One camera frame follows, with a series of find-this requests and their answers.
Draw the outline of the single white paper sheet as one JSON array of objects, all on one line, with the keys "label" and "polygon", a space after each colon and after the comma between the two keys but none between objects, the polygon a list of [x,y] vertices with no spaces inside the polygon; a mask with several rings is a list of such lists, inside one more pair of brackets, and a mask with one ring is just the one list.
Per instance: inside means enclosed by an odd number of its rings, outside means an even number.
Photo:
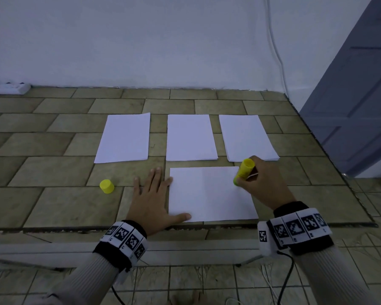
[{"label": "single white paper sheet", "polygon": [[168,213],[188,213],[188,222],[256,220],[252,196],[234,185],[238,167],[171,168]]}]

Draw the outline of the left marker wristband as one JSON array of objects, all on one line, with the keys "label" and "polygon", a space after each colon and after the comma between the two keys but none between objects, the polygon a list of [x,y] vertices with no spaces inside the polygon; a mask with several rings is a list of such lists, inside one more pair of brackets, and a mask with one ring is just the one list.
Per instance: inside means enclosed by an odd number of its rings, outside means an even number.
[{"label": "left marker wristband", "polygon": [[119,272],[128,272],[148,250],[147,233],[132,220],[115,222],[101,237],[93,253],[105,258]]}]

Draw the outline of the white power strip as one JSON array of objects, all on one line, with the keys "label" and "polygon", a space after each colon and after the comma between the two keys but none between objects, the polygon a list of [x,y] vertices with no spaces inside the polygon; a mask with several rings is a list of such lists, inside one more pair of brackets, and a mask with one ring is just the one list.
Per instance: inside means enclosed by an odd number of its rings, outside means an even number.
[{"label": "white power strip", "polygon": [[0,95],[24,95],[31,89],[28,83],[0,83]]}]

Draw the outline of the yellow glue stick cap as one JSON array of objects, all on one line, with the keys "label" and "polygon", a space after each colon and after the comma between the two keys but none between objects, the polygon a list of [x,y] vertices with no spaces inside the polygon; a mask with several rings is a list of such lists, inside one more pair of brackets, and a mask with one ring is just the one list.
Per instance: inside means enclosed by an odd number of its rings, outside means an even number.
[{"label": "yellow glue stick cap", "polygon": [[102,180],[99,184],[99,187],[105,194],[111,194],[115,189],[114,184],[109,179]]}]

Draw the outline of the marker wristband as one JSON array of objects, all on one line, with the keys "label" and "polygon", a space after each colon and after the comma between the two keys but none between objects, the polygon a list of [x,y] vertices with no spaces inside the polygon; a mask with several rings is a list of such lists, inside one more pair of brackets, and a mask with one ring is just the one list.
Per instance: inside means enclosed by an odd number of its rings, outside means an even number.
[{"label": "marker wristband", "polygon": [[105,258],[119,272],[128,272],[148,250],[147,233],[132,220],[115,222],[101,237],[93,253]]},{"label": "marker wristband", "polygon": [[268,240],[271,237],[278,250],[290,249],[296,256],[334,245],[332,232],[318,210],[301,201],[278,207],[266,225]]}]

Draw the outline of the person's left forearm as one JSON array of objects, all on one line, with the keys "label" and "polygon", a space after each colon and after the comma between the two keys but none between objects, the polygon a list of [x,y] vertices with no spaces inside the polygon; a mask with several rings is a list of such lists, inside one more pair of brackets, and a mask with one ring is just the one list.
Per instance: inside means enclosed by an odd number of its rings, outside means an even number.
[{"label": "person's left forearm", "polygon": [[94,252],[64,281],[28,305],[100,305],[118,274],[129,266],[121,253]]}]

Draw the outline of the grey-blue door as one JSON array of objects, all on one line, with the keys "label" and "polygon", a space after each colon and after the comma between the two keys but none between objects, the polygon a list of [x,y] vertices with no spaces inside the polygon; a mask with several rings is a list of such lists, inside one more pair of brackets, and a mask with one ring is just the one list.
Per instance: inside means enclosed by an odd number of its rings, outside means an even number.
[{"label": "grey-blue door", "polygon": [[340,173],[381,160],[381,0],[371,0],[299,112]]}]

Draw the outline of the white paper stack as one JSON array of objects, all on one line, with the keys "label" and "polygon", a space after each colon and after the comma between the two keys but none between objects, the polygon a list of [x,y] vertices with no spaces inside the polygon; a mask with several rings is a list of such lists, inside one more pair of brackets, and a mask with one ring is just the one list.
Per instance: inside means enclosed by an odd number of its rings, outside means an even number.
[{"label": "white paper stack", "polygon": [[148,159],[150,113],[109,115],[95,164]]},{"label": "white paper stack", "polygon": [[168,115],[167,161],[217,159],[209,115]]},{"label": "white paper stack", "polygon": [[257,115],[219,115],[219,122],[229,162],[242,162],[253,155],[279,160]]}]

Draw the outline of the right marker wristband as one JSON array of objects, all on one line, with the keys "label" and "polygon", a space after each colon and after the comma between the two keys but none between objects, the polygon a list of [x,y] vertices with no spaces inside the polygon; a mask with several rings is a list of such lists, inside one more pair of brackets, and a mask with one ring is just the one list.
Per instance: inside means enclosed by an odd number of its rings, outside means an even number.
[{"label": "right marker wristband", "polygon": [[332,232],[318,210],[301,201],[278,207],[266,225],[268,240],[271,237],[278,250],[290,249],[296,256],[334,245]]}]

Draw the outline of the person's right hand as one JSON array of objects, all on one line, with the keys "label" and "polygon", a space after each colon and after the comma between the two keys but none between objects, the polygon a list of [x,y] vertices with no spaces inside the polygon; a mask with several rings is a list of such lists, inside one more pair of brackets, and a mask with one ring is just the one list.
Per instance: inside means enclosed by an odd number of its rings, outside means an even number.
[{"label": "person's right hand", "polygon": [[282,177],[278,164],[259,158],[258,191],[247,191],[272,210],[296,201]]}]

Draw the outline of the person's right forearm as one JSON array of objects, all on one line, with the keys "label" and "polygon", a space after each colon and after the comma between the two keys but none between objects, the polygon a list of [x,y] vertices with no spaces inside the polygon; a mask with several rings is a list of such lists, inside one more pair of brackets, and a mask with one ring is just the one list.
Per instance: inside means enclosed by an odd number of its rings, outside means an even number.
[{"label": "person's right forearm", "polygon": [[334,244],[322,250],[315,247],[315,251],[310,246],[296,246],[290,252],[307,277],[318,305],[379,305]]}]

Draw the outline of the yellow glue stick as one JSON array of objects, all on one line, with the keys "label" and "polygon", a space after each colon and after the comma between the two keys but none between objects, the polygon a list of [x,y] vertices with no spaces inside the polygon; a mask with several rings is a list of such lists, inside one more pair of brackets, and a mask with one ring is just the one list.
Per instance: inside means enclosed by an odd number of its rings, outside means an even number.
[{"label": "yellow glue stick", "polygon": [[253,171],[255,167],[255,163],[252,159],[250,158],[247,158],[247,159],[244,159],[240,166],[239,166],[239,169],[233,179],[233,183],[234,185],[238,186],[238,180],[241,179],[241,180],[247,180],[251,174],[251,172]]}]

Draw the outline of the person's left hand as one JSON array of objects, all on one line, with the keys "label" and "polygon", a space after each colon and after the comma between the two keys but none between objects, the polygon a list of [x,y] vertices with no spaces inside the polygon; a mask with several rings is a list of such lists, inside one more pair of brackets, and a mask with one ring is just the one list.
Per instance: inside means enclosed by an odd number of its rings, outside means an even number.
[{"label": "person's left hand", "polygon": [[153,168],[149,171],[141,196],[137,200],[132,200],[126,216],[126,220],[132,220],[141,225],[147,236],[155,235],[170,226],[179,224],[169,223],[169,214],[165,209],[167,189],[173,178],[162,180],[161,176],[158,191],[154,192],[155,170],[156,168]]}]

